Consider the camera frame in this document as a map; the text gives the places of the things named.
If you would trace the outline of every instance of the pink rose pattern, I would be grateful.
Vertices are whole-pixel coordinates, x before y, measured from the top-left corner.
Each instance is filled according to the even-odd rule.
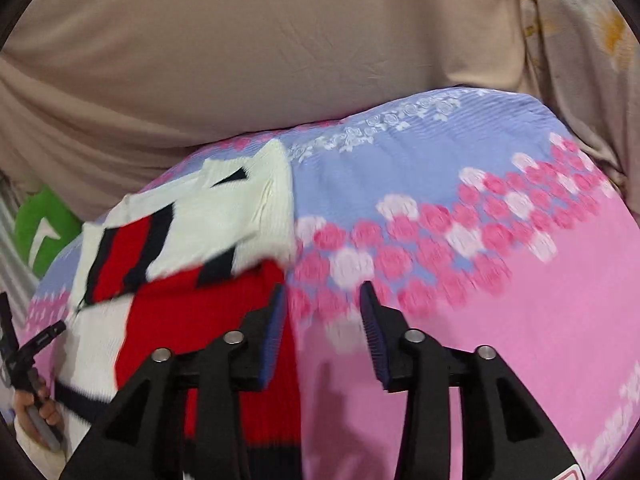
[[[336,224],[327,223],[314,234],[314,242],[318,249],[335,251],[344,245],[347,233]]]
[[[411,254],[400,246],[384,246],[374,259],[375,268],[388,280],[396,280],[413,268]]]
[[[231,143],[237,146],[241,141]],[[588,169],[571,140],[552,144],[550,153],[549,162],[534,161],[504,176],[484,173],[481,183],[473,186],[459,184],[458,201],[453,204],[418,203],[417,217],[361,219],[347,230],[327,222],[309,246],[298,244],[294,286],[289,287],[292,318],[316,316],[326,324],[357,308],[357,288],[341,290],[340,279],[335,281],[330,269],[337,251],[349,247],[359,254],[354,265],[373,262],[372,282],[380,301],[410,316],[462,308],[475,291],[499,296],[511,279],[505,258],[534,243],[536,231],[549,235],[575,229],[600,212],[597,199],[604,196],[599,189],[606,177],[596,168]],[[575,187],[567,189],[559,175],[573,179]],[[528,214],[516,216],[510,210],[509,196],[514,192],[529,198]],[[455,224],[458,229],[478,230],[482,240],[482,251],[469,256],[463,266],[463,257],[446,238]]]

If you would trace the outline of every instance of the knitted sweater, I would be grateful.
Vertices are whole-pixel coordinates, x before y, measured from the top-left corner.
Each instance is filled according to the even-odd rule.
[[[284,279],[280,268],[295,256],[292,222],[289,166],[281,144],[271,141],[254,157],[210,160],[198,173],[128,196],[101,226],[85,224],[69,300],[77,307],[59,341],[54,390],[67,455],[155,348],[200,349],[267,303]],[[187,439],[194,413],[190,394]],[[301,478],[300,398],[288,324],[270,386],[241,394],[241,413],[254,478]],[[60,466],[60,457],[28,442],[21,429],[18,440],[37,465]]]

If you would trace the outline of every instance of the green fabric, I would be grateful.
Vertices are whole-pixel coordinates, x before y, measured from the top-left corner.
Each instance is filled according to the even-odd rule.
[[[82,222],[45,187],[18,209],[15,246],[24,263],[41,278],[55,257],[81,230]]]

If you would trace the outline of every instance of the floral beige fabric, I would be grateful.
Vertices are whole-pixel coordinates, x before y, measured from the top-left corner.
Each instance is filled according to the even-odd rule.
[[[640,220],[640,49],[611,0],[520,0],[543,101]]]

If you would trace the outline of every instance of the finger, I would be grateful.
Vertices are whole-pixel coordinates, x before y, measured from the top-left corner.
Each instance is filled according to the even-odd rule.
[[[44,419],[49,418],[55,412],[56,412],[56,405],[53,403],[52,400],[48,400],[47,402],[45,402],[39,411],[40,416]]]
[[[14,411],[23,412],[27,406],[33,404],[33,395],[23,390],[16,390],[14,393]]]
[[[47,424],[50,426],[57,426],[62,421],[62,417],[58,412],[53,412],[53,414],[48,416],[46,420]]]
[[[47,385],[44,384],[39,390],[38,390],[38,396],[40,397],[41,400],[47,400],[49,399],[49,389],[47,388]]]
[[[51,396],[51,392],[49,391],[49,388],[47,388],[47,381],[45,380],[45,378],[39,375],[38,383],[40,384],[40,387],[38,388],[38,396],[42,400],[49,399],[49,397]]]

